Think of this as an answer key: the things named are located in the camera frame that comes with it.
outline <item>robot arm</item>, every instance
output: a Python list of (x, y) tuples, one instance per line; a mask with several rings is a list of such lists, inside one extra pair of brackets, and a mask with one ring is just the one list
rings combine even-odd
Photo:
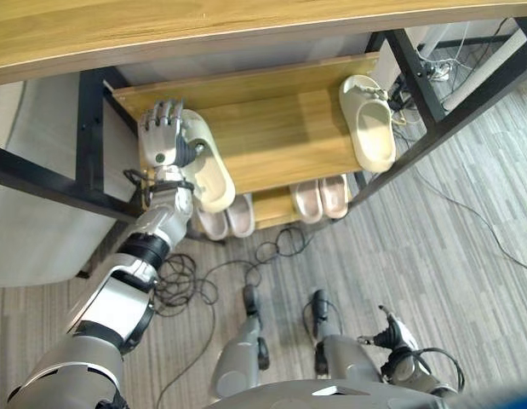
[(141, 340), (154, 314), (157, 271), (186, 234), (193, 186), (181, 168), (197, 150), (182, 137), (182, 103), (158, 103), (140, 126), (140, 144), (155, 170), (152, 202), (117, 253), (95, 271), (101, 277), (74, 306), (66, 334), (9, 397), (8, 409), (125, 408), (123, 355)]
[(393, 385), (430, 395), (456, 395), (457, 391), (433, 376), (426, 362), (415, 354), (418, 343), (407, 326), (388, 308), (379, 308), (386, 314), (388, 327), (373, 337), (358, 337), (358, 342), (392, 350), (381, 368), (382, 376)]

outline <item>gray striped carpet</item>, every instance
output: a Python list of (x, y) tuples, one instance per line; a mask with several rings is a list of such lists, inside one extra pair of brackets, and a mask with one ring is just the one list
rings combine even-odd
[[(436, 53), (437, 58), (447, 52), (452, 55), (453, 50)], [(474, 64), (473, 58), (467, 64)], [(459, 74), (459, 82), (465, 74)], [(439, 85), (441, 95), (448, 87)], [(413, 121), (415, 114), (408, 114)], [(403, 131), (415, 138), (423, 127), (408, 125)], [(398, 146), (403, 149), (401, 141)], [(527, 263), (527, 84), (424, 158), (417, 169), (443, 192), (480, 211), (507, 250)], [(185, 241), (178, 251), (192, 255), (202, 274), (218, 263), (251, 256), (278, 231), (230, 239), (226, 247)], [(301, 308), (317, 288), (329, 291), (346, 334), (352, 336), (384, 328), (379, 303), (394, 309), (421, 346), (442, 347), (458, 358), (468, 393), (527, 382), (527, 271), (500, 253), (476, 218), (425, 187), (413, 170), (346, 220), (316, 233), (301, 255), (261, 270), (264, 335), (272, 360), (263, 383), (313, 377)], [(243, 321), (241, 268), (223, 268), (213, 280), (221, 297), (214, 339), (203, 358), (168, 390), (161, 407), (209, 403), (207, 388), (217, 355)], [(0, 407), (58, 339), (66, 311), (85, 284), (72, 279), (0, 289)], [(124, 394), (132, 408), (155, 405), (159, 390), (202, 348), (210, 317), (199, 299), (179, 317), (153, 320), (139, 348), (125, 358)], [(377, 364), (386, 357), (378, 349), (369, 351)], [(446, 360), (429, 361), (436, 374), (454, 382)]]

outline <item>black metal frame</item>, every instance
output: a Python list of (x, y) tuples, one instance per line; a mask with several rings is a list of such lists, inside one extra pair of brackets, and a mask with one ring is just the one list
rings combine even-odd
[[(527, 17), (517, 18), (517, 24), (527, 37)], [(421, 64), (416, 57), (410, 40), (404, 30), (392, 30), (371, 36), (368, 51), (377, 50), (386, 37), (392, 52), (403, 72), (405, 81), (426, 125), (426, 134), (407, 152), (405, 152), (389, 171), (378, 175), (365, 183), (361, 172), (355, 174), (358, 182), (358, 194), (350, 203), (350, 208), (359, 205), (369, 196), (378, 192), (388, 182), (414, 165), (459, 130), (472, 122), (478, 115), (492, 107), (502, 97), (512, 91), (519, 83), (527, 79), (527, 41), (482, 84), (480, 84), (458, 107), (445, 115), (431, 84), (425, 75), (421, 75)]]
[[(527, 17), (516, 20), (527, 37)], [(457, 108), (445, 115), (431, 84), (422, 75), (420, 61), (404, 30), (372, 33), (366, 52), (380, 49), (385, 39), (390, 43), (427, 133), (388, 172), (369, 183), (363, 172), (356, 172), (359, 192), (351, 208), (378, 192), (527, 78), (526, 42)], [(103, 99), (136, 135), (136, 122), (112, 97), (113, 89), (127, 86), (129, 83), (114, 67), (80, 73), (75, 180), (0, 149), (0, 184), (119, 221), (133, 222), (142, 212), (140, 202), (126, 203), (104, 193), (102, 159)]]
[[(104, 193), (103, 98), (114, 101), (110, 88), (128, 85), (114, 67), (80, 72), (75, 180), (0, 148), (0, 185), (122, 222), (135, 221), (142, 213), (140, 202)], [(115, 101), (111, 105), (136, 135), (135, 121)]]

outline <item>white slipper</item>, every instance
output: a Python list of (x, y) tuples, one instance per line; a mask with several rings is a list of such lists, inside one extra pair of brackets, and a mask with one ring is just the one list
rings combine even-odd
[(289, 187), (295, 209), (305, 223), (316, 223), (322, 219), (324, 209), (320, 200), (318, 180), (304, 181)]
[(327, 217), (340, 219), (348, 212), (347, 176), (338, 175), (320, 179), (320, 198)]
[(226, 209), (231, 233), (235, 237), (250, 236), (255, 230), (254, 206), (251, 194), (239, 194)]
[(396, 144), (387, 92), (372, 78), (352, 75), (342, 83), (339, 100), (359, 164), (369, 172), (390, 169)]
[(226, 212), (208, 213), (197, 206), (198, 220), (211, 240), (223, 240), (228, 233)]
[(204, 211), (223, 211), (235, 199), (235, 185), (221, 160), (210, 128), (203, 117), (189, 109), (184, 109), (181, 117), (186, 126), (187, 143), (204, 145), (204, 150), (195, 161), (182, 171), (186, 179), (195, 185), (193, 194)]

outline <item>shoe rack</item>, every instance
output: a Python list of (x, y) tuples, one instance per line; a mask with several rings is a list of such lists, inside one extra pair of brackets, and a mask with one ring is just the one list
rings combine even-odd
[(252, 193), (256, 228), (298, 220), (288, 186), (361, 170), (339, 106), (341, 82), (378, 53), (115, 89), (135, 119), (184, 98), (208, 123), (237, 194)]

